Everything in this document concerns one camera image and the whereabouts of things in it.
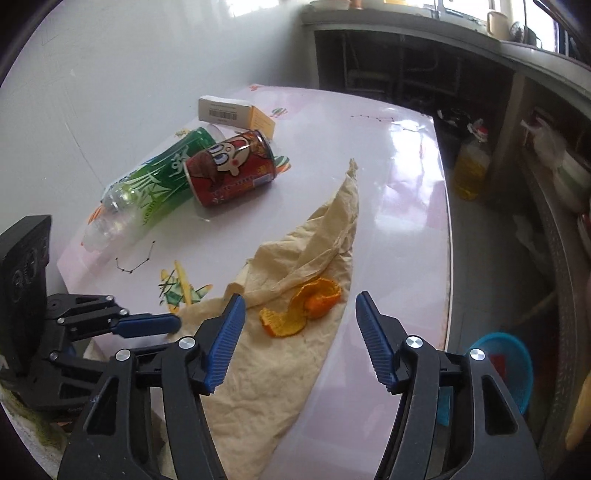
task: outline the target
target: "metal screw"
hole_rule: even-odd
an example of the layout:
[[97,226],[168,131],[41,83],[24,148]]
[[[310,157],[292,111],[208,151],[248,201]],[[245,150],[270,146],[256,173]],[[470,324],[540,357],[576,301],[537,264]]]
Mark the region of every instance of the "metal screw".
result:
[[178,341],[178,346],[183,350],[189,350],[195,346],[195,339],[193,337],[184,337]]
[[479,348],[473,348],[472,350],[470,350],[470,356],[474,359],[474,360],[484,360],[486,355],[484,354],[484,352],[482,350],[480,350]]
[[123,350],[119,350],[115,354],[115,358],[119,362],[125,362],[130,356],[131,356],[131,352],[129,350],[127,350],[127,348],[124,348]]
[[419,337],[415,337],[414,335],[411,335],[410,337],[407,338],[407,345],[410,348],[421,348],[423,346],[423,340]]

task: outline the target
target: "green bottle label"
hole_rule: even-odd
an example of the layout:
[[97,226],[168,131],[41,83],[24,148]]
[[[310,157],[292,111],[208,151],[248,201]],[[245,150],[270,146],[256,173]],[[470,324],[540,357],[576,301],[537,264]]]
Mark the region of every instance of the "green bottle label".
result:
[[143,225],[158,222],[190,198],[183,162],[215,143],[204,128],[192,130],[165,152],[116,182],[140,208]]

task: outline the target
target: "orange peel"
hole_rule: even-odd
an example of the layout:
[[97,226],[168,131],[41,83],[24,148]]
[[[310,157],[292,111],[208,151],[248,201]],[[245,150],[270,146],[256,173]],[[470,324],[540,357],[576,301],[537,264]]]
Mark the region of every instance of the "orange peel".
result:
[[317,278],[300,287],[291,298],[287,312],[263,308],[259,313],[265,331],[272,337],[289,337],[300,333],[308,320],[326,315],[342,295],[340,285],[329,278]]

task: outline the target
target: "yellow oil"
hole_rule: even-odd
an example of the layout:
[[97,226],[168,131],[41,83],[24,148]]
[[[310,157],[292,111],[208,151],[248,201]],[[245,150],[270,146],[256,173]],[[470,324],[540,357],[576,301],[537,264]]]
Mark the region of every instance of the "yellow oil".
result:
[[484,188],[486,167],[460,151],[453,169],[453,189],[463,200],[475,200]]

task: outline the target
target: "blue gripper pad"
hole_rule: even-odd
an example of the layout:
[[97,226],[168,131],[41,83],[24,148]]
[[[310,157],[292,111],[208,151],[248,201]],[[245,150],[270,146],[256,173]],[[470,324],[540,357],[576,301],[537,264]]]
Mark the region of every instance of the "blue gripper pad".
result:
[[144,337],[178,332],[181,319],[171,313],[129,315],[121,318],[111,331],[123,338]]
[[378,381],[391,391],[398,382],[394,371],[395,351],[380,326],[379,319],[382,315],[368,292],[364,291],[357,295],[355,313]]
[[[240,295],[234,294],[221,316],[203,322],[204,324],[215,320],[223,322],[206,354],[206,375],[203,383],[210,393],[213,393],[216,387],[222,384],[226,376],[245,319],[246,304],[244,299]],[[201,328],[196,334],[198,342],[200,331]]]

